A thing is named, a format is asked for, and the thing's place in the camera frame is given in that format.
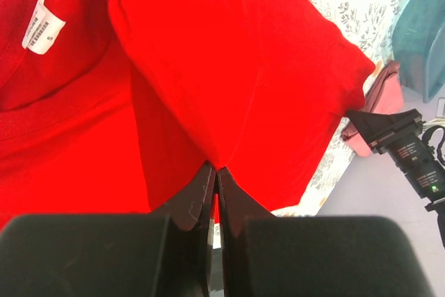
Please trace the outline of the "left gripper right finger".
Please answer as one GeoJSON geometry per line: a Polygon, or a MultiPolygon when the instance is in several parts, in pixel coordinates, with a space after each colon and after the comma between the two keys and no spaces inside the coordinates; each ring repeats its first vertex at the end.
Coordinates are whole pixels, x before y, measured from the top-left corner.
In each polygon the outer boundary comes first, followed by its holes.
{"type": "Polygon", "coordinates": [[[218,172],[226,296],[431,296],[411,244],[378,216],[278,218],[218,172]]]}

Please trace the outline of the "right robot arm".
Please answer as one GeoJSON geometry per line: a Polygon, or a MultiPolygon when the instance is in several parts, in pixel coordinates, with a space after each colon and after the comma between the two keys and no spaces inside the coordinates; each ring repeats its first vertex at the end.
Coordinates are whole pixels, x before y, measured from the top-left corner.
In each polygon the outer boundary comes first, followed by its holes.
{"type": "Polygon", "coordinates": [[[426,211],[437,213],[437,224],[444,238],[444,140],[429,145],[441,125],[423,128],[422,115],[411,109],[391,115],[348,111],[347,117],[374,154],[387,153],[420,198],[429,199],[426,211]]]}

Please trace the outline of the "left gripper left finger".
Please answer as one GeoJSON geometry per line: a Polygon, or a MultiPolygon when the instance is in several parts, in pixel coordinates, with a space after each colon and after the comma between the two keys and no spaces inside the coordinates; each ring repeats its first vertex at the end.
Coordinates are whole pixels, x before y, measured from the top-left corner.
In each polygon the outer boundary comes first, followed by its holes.
{"type": "Polygon", "coordinates": [[[1,232],[2,296],[208,296],[216,170],[149,214],[39,214],[1,232]]]}

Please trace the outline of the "red t shirt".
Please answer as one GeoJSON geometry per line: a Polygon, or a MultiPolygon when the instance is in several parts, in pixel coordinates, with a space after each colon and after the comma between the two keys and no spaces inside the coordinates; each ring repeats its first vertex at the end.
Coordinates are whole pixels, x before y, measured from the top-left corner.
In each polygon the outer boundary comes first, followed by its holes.
{"type": "Polygon", "coordinates": [[[206,161],[298,204],[374,68],[309,0],[1,0],[1,224],[149,212],[206,161]]]}

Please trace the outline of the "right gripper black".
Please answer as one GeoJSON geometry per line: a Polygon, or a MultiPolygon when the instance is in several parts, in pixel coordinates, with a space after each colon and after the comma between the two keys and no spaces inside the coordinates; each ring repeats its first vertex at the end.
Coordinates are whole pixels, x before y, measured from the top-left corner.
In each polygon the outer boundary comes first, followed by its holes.
{"type": "Polygon", "coordinates": [[[444,169],[419,135],[423,128],[418,111],[391,115],[348,111],[343,138],[359,134],[371,151],[387,153],[421,197],[444,195],[444,169]]]}

